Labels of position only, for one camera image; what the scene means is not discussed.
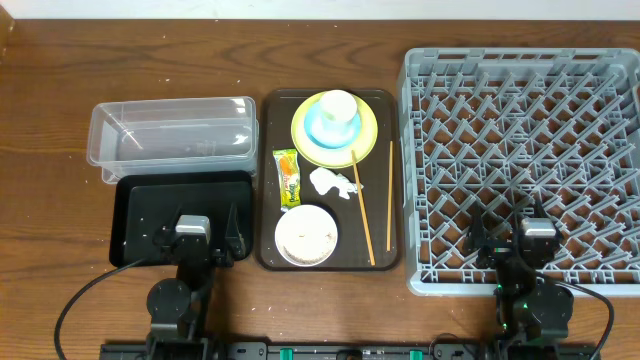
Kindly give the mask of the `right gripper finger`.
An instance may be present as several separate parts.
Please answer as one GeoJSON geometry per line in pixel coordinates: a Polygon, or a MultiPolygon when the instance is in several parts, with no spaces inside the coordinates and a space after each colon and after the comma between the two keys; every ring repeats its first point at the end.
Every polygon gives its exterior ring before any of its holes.
{"type": "Polygon", "coordinates": [[[480,205],[475,202],[471,206],[471,225],[464,242],[464,250],[467,253],[479,250],[486,245],[486,233],[482,219],[482,209],[480,205]]]}
{"type": "Polygon", "coordinates": [[[560,230],[550,218],[540,200],[535,201],[535,218],[533,219],[534,235],[558,235],[560,230]]]}

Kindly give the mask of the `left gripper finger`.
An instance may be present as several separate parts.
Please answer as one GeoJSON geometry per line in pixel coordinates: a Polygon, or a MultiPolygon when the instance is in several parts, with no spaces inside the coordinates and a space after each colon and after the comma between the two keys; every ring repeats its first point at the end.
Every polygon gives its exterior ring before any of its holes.
{"type": "Polygon", "coordinates": [[[175,237],[175,228],[179,222],[179,219],[182,215],[182,206],[178,206],[170,217],[169,221],[162,226],[161,228],[161,239],[162,240],[173,240],[175,237]]]}
{"type": "Polygon", "coordinates": [[[238,209],[232,203],[229,210],[227,228],[225,230],[225,242],[235,260],[242,260],[246,257],[246,243],[240,231],[238,209]]]}

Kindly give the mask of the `white bowl with rice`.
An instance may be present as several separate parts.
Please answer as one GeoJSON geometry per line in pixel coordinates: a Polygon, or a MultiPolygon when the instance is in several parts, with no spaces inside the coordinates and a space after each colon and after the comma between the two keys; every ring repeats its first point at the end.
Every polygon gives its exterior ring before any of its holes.
{"type": "Polygon", "coordinates": [[[274,230],[280,255],[298,267],[313,267],[325,262],[334,252],[339,231],[331,214],[316,205],[300,205],[288,210],[274,230]]]}

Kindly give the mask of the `green snack wrapper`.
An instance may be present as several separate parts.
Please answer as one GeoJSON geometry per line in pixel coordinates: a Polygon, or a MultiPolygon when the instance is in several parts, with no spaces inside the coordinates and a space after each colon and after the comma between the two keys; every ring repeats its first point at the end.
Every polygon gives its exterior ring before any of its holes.
{"type": "Polygon", "coordinates": [[[301,175],[296,149],[273,151],[279,179],[280,208],[283,212],[301,204],[301,175]]]}

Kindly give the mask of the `white tissue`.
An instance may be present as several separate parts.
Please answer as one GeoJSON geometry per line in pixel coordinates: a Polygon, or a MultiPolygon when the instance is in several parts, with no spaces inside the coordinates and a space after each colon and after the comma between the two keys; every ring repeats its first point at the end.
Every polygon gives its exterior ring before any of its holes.
{"type": "Polygon", "coordinates": [[[318,167],[310,173],[310,181],[319,195],[326,195],[335,188],[339,197],[349,200],[351,194],[359,193],[359,187],[355,182],[323,167],[318,167]]]}

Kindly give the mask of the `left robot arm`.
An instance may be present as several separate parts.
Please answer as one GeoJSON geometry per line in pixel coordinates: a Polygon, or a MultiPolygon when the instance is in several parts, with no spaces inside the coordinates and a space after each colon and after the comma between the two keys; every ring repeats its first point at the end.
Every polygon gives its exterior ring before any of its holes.
{"type": "Polygon", "coordinates": [[[147,296],[151,330],[146,359],[224,359],[226,346],[205,334],[214,270],[234,265],[248,254],[240,231],[238,209],[230,205],[220,237],[211,220],[178,210],[152,243],[162,258],[177,267],[176,275],[156,283],[147,296]]]}

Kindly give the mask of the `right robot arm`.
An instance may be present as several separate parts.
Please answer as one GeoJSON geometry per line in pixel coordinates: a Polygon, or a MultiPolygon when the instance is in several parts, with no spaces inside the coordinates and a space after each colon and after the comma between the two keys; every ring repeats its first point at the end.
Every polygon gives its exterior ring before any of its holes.
{"type": "Polygon", "coordinates": [[[523,217],[513,239],[492,237],[482,209],[471,207],[471,225],[463,248],[476,255],[475,265],[496,272],[496,321],[502,332],[483,345],[478,359],[557,359],[556,342],[568,336],[574,297],[549,280],[541,282],[538,268],[553,260],[562,234],[542,205],[523,217]]]}

